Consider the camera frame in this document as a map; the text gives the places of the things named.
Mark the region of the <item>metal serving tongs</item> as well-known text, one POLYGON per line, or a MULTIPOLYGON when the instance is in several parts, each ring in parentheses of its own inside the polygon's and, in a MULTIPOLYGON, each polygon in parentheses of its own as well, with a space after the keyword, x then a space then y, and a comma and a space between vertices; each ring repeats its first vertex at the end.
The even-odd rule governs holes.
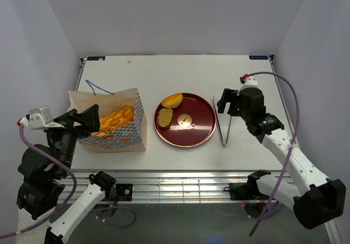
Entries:
POLYGON ((215 99, 215 96, 213 96, 213 107, 214 107, 220 142, 221 142, 221 145, 225 148, 227 146, 227 144, 229 142, 229 138, 230 138, 232 117, 229 118, 228 124, 225 125, 224 122, 220 119, 217 101, 215 99))

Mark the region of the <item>orange twisted bread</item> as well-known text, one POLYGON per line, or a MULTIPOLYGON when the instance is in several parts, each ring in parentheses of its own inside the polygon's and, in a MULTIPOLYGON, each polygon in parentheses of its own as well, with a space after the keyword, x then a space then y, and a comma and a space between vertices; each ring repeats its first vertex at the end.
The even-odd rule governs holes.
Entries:
POLYGON ((105 117, 100 117, 100 129, 91 135, 102 137, 116 129, 127 125, 134 119, 134 113, 130 106, 125 105, 121 109, 110 112, 105 117))

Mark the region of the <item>paper bag with blue checks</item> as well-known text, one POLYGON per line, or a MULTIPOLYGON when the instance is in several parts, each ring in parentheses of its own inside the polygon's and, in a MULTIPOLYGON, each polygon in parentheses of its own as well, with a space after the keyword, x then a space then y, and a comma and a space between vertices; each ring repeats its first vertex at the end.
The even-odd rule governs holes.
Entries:
POLYGON ((87 152, 116 153, 145 151, 147 146, 147 119, 138 89, 131 88, 118 92, 106 92, 99 94, 83 91, 69 92, 69 109, 76 109, 79 113, 90 106, 99 105, 99 118, 107 116, 110 112, 128 105, 132 108, 134 119, 127 125, 96 137, 78 139, 78 143, 87 152))

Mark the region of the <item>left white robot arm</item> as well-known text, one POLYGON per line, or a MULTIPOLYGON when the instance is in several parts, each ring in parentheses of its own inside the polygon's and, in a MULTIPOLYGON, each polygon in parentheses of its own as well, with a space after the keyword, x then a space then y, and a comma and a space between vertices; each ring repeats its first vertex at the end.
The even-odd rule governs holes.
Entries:
POLYGON ((53 118, 49 107, 44 106, 30 110, 17 122, 28 148, 18 167, 24 181, 16 201, 16 243, 65 243, 96 204, 115 196, 115 178, 103 171, 90 174, 78 200, 57 221, 50 222, 59 210, 58 199, 65 188, 59 181, 70 176, 77 185, 71 171, 76 143, 100 129, 98 111, 99 106, 94 104, 81 113, 72 109, 53 118))

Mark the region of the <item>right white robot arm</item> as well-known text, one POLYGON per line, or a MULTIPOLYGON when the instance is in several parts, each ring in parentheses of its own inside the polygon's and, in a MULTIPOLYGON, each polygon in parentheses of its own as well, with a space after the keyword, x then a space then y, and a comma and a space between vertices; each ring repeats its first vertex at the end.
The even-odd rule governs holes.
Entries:
POLYGON ((227 104, 230 105, 227 113, 243 119, 249 133, 283 164, 294 181, 293 185, 279 182, 270 172, 259 170, 248 177, 247 192, 250 197, 273 197, 290 208, 306 229, 343 215, 346 186, 340 179, 330 179, 298 147, 292 145, 281 121, 266 111, 260 89, 224 89, 217 103, 220 114, 227 104))

